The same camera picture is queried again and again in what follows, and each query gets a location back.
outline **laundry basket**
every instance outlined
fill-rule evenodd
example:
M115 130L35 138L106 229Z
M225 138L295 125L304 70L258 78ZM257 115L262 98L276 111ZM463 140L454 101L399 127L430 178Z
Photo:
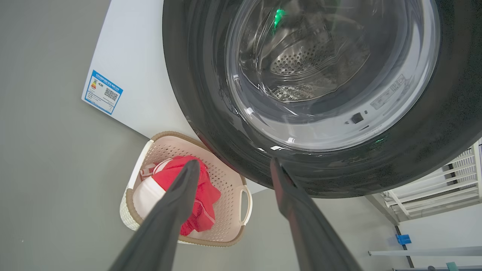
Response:
M137 230L143 222L133 203L133 193L141 182L140 169L177 155L192 155L203 161L208 167L213 186L221 192L221 198L213 205L216 219L213 227L202 232L194 230L188 236L179 235L178 242L206 246L234 245L241 239L253 208L246 180L221 162L201 142L177 132L163 132L153 136L142 150L120 203L122 221L132 230ZM246 214L241 216L243 192L247 194L248 208Z

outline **green indicator light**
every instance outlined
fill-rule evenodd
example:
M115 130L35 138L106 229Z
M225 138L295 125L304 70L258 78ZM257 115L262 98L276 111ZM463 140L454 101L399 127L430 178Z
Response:
M274 29L278 27L278 24L281 21L281 18L286 14L284 10L277 10L276 15L274 15Z

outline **white wall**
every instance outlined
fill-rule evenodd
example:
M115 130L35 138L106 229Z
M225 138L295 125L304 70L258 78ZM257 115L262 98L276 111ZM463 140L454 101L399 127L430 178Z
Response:
M407 249L482 245L482 204L458 210L408 220L400 223L402 234L410 235L412 244ZM412 257L415 267L481 265L482 257Z

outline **washing machine door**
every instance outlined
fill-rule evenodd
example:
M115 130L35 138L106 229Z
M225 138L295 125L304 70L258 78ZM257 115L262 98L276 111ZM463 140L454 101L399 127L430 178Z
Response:
M182 111L226 164L313 197L413 181L482 130L480 1L165 0Z

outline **blue object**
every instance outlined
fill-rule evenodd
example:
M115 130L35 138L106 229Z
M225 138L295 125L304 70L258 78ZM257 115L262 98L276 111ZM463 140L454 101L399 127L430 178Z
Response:
M449 271L458 271L458 267L455 264L455 262L448 262L446 264L447 264L447 268L449 269Z
M404 235L396 234L395 236L397 237L398 243L401 244L401 245L410 244L412 242L412 240L410 240L410 236L408 236L408 234L404 234Z
M105 113L112 115L122 92L123 90L116 84L92 70L92 77L89 85L87 85L84 100Z

